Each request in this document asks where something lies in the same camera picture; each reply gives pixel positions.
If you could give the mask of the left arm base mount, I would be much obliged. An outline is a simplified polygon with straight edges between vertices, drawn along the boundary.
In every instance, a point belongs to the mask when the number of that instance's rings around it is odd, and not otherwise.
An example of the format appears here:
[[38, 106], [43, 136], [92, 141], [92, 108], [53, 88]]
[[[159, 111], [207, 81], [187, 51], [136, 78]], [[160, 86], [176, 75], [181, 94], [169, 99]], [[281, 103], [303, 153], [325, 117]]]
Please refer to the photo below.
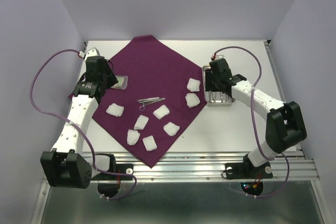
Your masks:
[[114, 175], [99, 173], [93, 176], [91, 183], [98, 183], [99, 197], [107, 201], [126, 197], [134, 190], [137, 182], [133, 176], [133, 164], [116, 164]]

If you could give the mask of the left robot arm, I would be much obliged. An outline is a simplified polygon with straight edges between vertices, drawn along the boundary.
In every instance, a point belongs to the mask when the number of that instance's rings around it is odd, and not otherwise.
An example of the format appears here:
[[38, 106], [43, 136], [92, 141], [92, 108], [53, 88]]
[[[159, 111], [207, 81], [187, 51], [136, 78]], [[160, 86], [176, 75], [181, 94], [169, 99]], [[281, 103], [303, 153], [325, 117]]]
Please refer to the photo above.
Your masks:
[[103, 56], [87, 56], [86, 72], [72, 92], [71, 108], [62, 132], [49, 152], [40, 158], [52, 187], [85, 189], [92, 178], [92, 165], [82, 157], [88, 126], [106, 89], [118, 83]]

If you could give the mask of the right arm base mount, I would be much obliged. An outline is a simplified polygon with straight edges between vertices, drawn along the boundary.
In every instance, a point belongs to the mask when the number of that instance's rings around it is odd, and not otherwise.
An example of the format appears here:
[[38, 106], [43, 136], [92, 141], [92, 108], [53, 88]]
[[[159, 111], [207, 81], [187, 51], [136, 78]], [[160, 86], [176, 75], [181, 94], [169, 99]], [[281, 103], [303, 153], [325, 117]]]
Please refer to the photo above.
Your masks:
[[221, 173], [224, 179], [243, 180], [240, 186], [244, 193], [252, 196], [260, 196], [264, 189], [263, 179], [273, 178], [270, 163], [254, 167], [250, 164], [226, 163]]

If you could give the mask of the steel tweezers branded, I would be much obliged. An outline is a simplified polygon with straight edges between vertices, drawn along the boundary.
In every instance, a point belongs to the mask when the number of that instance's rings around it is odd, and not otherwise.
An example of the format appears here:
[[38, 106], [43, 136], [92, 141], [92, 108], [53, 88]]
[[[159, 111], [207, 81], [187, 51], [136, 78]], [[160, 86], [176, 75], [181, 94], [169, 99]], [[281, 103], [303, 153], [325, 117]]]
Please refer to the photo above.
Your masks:
[[146, 102], [151, 102], [151, 101], [156, 101], [159, 100], [159, 97], [153, 97], [153, 98], [146, 98], [146, 99], [138, 99], [138, 103], [146, 103]]

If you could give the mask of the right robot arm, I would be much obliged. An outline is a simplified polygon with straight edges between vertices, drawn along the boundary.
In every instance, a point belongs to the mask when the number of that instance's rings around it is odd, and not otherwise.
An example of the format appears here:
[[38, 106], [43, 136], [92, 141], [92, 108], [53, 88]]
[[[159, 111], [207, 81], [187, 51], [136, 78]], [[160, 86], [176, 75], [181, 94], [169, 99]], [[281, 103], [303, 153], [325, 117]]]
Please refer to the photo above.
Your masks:
[[251, 109], [251, 116], [257, 113], [266, 122], [265, 140], [248, 153], [241, 163], [231, 166], [232, 175], [239, 173], [253, 177], [261, 167], [288, 148], [307, 138], [307, 131], [301, 108], [295, 102], [285, 103], [254, 87], [246, 77], [233, 75], [227, 61], [216, 59], [209, 63], [206, 74], [209, 89], [220, 91]]

